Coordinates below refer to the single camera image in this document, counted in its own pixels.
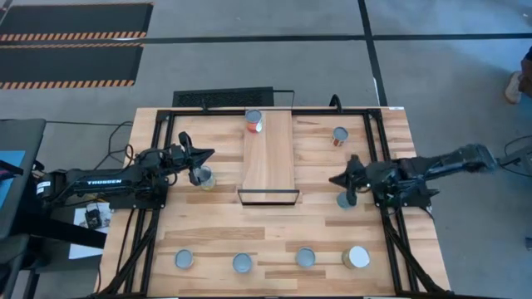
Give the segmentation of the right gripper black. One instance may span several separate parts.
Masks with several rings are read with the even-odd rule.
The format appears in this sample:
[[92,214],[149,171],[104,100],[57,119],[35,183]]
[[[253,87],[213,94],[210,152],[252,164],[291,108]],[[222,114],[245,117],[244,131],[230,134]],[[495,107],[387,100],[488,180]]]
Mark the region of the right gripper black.
[[340,187],[347,187],[347,202],[351,207],[357,205],[356,182],[360,159],[357,154],[352,154],[347,167],[340,173],[333,175],[328,181]]

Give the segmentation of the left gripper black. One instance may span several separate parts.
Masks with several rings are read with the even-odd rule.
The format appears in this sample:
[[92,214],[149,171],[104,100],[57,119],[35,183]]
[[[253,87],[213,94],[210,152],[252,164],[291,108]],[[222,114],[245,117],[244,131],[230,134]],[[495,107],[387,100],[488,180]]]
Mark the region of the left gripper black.
[[195,169],[201,167],[214,153],[214,149],[194,149],[190,136],[182,131],[179,133],[179,141],[185,153],[185,163],[189,169],[189,179],[194,186],[200,186],[201,181],[195,174]]

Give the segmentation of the yellow carrots tin can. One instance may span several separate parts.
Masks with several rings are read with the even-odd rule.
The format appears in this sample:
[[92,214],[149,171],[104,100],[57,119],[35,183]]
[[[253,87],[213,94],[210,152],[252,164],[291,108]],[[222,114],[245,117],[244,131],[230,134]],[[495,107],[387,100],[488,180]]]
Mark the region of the yellow carrots tin can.
[[199,186],[206,191],[215,186],[215,177],[212,169],[206,165],[194,170],[195,177],[199,181]]

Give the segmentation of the diced tomatoes tin can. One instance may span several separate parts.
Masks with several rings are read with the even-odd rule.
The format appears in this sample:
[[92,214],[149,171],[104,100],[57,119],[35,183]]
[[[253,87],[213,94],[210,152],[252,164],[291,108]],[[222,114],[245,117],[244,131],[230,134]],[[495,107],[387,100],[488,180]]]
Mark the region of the diced tomatoes tin can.
[[348,131],[341,126],[335,127],[332,132],[332,144],[336,147],[342,146],[348,138]]

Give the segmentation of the wide green tin can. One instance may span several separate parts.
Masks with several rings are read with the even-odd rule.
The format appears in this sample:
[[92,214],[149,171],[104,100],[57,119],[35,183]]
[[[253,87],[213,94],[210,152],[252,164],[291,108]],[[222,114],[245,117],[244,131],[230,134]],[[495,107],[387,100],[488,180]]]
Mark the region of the wide green tin can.
[[360,246],[354,246],[342,252],[342,263],[351,269],[364,268],[369,265],[370,261],[368,251]]

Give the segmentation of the green red hearts tin can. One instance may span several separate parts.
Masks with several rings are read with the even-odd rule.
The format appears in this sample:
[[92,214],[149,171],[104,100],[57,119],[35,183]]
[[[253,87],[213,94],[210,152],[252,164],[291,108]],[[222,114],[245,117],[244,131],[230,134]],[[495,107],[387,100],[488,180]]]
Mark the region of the green red hearts tin can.
[[234,256],[232,267],[237,273],[247,273],[253,267],[253,260],[246,252],[239,252]]

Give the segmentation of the black perforated panel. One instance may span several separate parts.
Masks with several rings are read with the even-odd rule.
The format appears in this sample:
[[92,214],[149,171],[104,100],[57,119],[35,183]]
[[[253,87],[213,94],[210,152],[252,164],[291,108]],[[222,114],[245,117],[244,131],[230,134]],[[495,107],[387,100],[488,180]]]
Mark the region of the black perforated panel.
[[273,87],[175,91],[173,107],[274,106]]

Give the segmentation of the small black device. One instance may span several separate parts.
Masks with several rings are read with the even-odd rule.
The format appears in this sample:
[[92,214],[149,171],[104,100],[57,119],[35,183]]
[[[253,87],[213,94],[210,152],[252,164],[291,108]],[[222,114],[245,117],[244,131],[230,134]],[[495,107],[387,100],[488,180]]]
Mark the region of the small black device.
[[89,229],[98,229],[102,225],[101,213],[98,209],[87,210],[85,212],[85,219]]

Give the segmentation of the white paper sheet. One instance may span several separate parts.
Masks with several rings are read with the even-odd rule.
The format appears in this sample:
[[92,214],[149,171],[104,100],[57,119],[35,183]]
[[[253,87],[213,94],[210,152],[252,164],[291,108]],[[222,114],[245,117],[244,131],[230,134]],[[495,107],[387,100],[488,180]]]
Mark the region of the white paper sheet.
[[[101,226],[97,228],[96,231],[108,234],[112,217],[108,203],[90,203],[85,208],[76,208],[73,223],[77,226],[88,228],[85,214],[86,212],[91,212],[92,210],[100,212]],[[81,259],[85,257],[100,256],[102,253],[102,248],[94,248],[72,243],[70,245],[68,258],[71,260]]]

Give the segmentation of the black metal floor beam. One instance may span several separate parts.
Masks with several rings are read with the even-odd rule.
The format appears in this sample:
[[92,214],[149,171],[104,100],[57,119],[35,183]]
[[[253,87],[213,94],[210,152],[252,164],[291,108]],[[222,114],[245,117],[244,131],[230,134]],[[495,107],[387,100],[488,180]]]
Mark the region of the black metal floor beam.
[[20,212],[14,220],[12,231],[94,248],[103,248],[106,242],[104,233],[64,223],[39,213]]

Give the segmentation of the black hazard-striped floor mat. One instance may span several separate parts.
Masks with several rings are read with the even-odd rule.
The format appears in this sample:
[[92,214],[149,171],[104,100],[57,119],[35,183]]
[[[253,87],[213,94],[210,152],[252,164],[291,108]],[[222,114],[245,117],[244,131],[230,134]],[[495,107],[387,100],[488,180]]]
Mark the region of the black hazard-striped floor mat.
[[151,2],[12,6],[0,23],[0,42],[144,37],[153,8]]
[[0,46],[0,90],[129,87],[140,43]]

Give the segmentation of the dark grey side table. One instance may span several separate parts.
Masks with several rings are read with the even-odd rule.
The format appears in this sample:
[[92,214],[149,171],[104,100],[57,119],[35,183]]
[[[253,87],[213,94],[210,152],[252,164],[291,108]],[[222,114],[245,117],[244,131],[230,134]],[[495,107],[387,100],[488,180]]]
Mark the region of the dark grey side table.
[[32,168],[37,158],[46,123],[44,119],[0,120],[0,151],[24,150],[26,152],[22,175],[16,175],[13,190],[7,196],[7,202],[0,209],[0,240],[14,232],[14,220],[27,210],[38,207],[36,183],[32,177]]

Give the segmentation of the blue sheet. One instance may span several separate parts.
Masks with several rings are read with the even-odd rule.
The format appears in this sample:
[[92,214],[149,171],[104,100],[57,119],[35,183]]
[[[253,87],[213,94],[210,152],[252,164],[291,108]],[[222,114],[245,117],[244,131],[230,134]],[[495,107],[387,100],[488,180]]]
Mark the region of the blue sheet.
[[[21,168],[25,154],[24,150],[4,150],[0,151],[0,160]],[[13,181],[14,178],[0,180],[0,209],[7,202],[7,196],[13,190]]]

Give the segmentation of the person's shoe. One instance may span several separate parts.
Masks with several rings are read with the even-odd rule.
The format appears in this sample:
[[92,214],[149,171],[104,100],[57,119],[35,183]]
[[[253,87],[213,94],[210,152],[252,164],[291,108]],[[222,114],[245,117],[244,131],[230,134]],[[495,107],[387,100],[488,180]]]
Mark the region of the person's shoe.
[[520,81],[522,79],[522,72],[515,71],[511,74],[508,85],[505,88],[504,96],[508,103],[516,105],[520,103],[521,91]]

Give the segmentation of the black aluminium table frame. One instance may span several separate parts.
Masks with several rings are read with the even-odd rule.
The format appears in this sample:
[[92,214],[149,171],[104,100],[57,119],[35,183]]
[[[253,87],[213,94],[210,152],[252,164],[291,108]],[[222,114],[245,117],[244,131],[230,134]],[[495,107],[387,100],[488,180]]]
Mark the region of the black aluminium table frame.
[[[150,220],[155,238],[122,287],[148,297],[393,296],[420,290],[412,269],[394,248],[382,225],[384,213],[370,193],[357,205],[337,205],[340,188],[328,179],[341,173],[352,154],[363,163],[415,154],[402,109],[289,108],[293,118],[294,206],[243,206],[237,195],[244,163],[244,109],[140,108],[130,142],[135,150],[165,147],[188,133],[199,148],[212,148],[208,166],[215,186],[204,191],[186,174],[175,179],[165,206],[156,212],[116,212],[101,258],[101,283],[111,286],[116,267],[130,255]],[[333,130],[344,127],[348,138],[333,145]],[[348,268],[342,252],[360,246],[370,256],[364,268]],[[297,251],[311,248],[312,267],[296,263]],[[175,265],[175,254],[189,249],[189,269]],[[253,260],[250,272],[237,273],[239,252]]]

